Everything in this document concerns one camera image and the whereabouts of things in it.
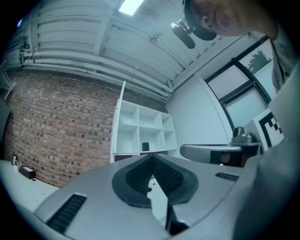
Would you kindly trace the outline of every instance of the person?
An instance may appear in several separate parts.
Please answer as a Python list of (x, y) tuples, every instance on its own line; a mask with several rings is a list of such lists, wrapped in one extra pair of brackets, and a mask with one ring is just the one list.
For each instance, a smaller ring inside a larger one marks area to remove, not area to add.
[(186, 23), (203, 40), (216, 35), (241, 36), (257, 31), (270, 38), (272, 80), (278, 92), (297, 63), (297, 53), (284, 29), (256, 0), (183, 0)]

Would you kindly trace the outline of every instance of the window frame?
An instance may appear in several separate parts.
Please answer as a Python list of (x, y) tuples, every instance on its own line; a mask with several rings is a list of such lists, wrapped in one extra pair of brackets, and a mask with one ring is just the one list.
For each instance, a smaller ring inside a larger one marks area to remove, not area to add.
[[(268, 39), (269, 39), (268, 36), (262, 37), (259, 41), (257, 41), (252, 46), (247, 48), (245, 51), (243, 51), (237, 57), (232, 58), (229, 63), (227, 63), (225, 66), (220, 68), (217, 72), (215, 72), (210, 77), (208, 77), (207, 79), (204, 80), (207, 83), (207, 85), (209, 86), (209, 88), (211, 89), (211, 91), (214, 93), (214, 95), (217, 98), (217, 100), (219, 101), (220, 105), (222, 106), (232, 130), (234, 130), (235, 126), (233, 124), (233, 121), (232, 121), (227, 109), (226, 109), (226, 104), (237, 99), (238, 97), (240, 97), (241, 95), (243, 95), (244, 93), (246, 93), (247, 91), (252, 89), (253, 87), (255, 87), (256, 90), (258, 91), (258, 93), (261, 95), (266, 106), (268, 106), (269, 103), (271, 102), (271, 98), (270, 98), (269, 94), (267, 93), (266, 89), (262, 86), (262, 84), (258, 81), (258, 79), (243, 64), (241, 64), (239, 62), (242, 58), (244, 58), (245, 56), (250, 54), (253, 50), (258, 48), (261, 44), (263, 44)], [(217, 76), (219, 76), (220, 74), (222, 74), (223, 72), (225, 72), (227, 69), (231, 68), (232, 66), (236, 66), (249, 80), (247, 82), (245, 82), (244, 84), (242, 84), (241, 86), (239, 86), (237, 89), (235, 89), (232, 92), (225, 95), (224, 97), (218, 99), (215, 92), (212, 90), (212, 88), (210, 87), (210, 85), (208, 83), (210, 81), (212, 81), (214, 78), (216, 78)]]

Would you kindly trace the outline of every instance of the brick wall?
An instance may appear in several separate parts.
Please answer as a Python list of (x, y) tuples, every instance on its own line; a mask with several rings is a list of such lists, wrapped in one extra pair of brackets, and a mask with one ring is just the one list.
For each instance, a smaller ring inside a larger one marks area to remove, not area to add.
[[(90, 168), (109, 163), (114, 107), (120, 87), (71, 74), (10, 72), (16, 88), (4, 136), (4, 159), (13, 154), (37, 179), (64, 186)], [(124, 100), (166, 112), (164, 103), (126, 90)]]

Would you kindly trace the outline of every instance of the neck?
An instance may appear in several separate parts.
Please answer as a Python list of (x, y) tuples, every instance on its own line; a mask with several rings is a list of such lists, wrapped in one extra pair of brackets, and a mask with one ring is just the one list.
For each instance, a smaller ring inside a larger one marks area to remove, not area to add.
[(257, 0), (244, 0), (246, 22), (251, 31), (258, 31), (270, 39), (277, 38), (277, 22)]

